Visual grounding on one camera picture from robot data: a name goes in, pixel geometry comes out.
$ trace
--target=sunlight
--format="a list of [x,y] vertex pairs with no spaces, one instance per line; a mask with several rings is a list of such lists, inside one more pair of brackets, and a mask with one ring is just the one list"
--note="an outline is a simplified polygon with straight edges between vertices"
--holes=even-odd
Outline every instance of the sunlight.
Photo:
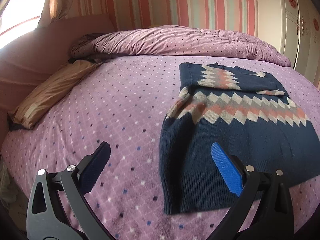
[[43,5],[44,0],[10,0],[1,16],[0,48],[34,30],[40,18],[27,20],[40,16]]

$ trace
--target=polka dot bedsheet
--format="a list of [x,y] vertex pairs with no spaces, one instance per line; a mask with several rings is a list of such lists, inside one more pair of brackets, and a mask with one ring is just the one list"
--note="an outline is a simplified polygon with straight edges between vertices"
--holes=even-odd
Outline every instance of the polka dot bedsheet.
[[[291,68],[246,59],[204,56],[127,56],[112,59],[76,85],[32,130],[9,132],[2,156],[29,196],[41,168],[64,170],[102,141],[111,158],[91,193],[91,208],[116,239],[206,239],[228,209],[167,216],[158,174],[162,121],[177,100],[183,62],[239,66],[273,74],[320,135],[320,92]],[[297,231],[319,205],[320,176],[290,189]],[[66,198],[66,213],[79,228]],[[242,229],[255,214],[254,202]]]

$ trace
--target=navy blue sweater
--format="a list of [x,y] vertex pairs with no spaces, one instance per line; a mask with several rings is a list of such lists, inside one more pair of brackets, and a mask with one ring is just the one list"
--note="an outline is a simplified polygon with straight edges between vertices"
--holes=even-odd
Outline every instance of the navy blue sweater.
[[232,205],[236,195],[211,158],[214,142],[258,171],[281,169],[289,187],[320,174],[312,123],[273,75],[217,63],[183,63],[179,69],[179,100],[160,138],[164,213]]

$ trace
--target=cabinet handle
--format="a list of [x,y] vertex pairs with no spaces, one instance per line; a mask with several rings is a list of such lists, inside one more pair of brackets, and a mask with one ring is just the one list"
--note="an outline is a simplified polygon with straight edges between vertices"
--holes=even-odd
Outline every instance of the cabinet handle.
[[302,29],[302,35],[304,34],[304,20],[303,20],[303,17],[301,19],[301,29]]
[[299,35],[299,16],[297,15],[297,35]]

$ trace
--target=wall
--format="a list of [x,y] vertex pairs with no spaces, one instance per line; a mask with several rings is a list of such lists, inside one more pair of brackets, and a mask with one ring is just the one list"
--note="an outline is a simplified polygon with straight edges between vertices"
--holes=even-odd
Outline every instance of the wall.
[[257,0],[74,0],[67,17],[108,13],[118,30],[183,25],[257,35]]
[[279,52],[284,51],[285,21],[283,20],[282,0],[257,0],[258,38],[272,44]]

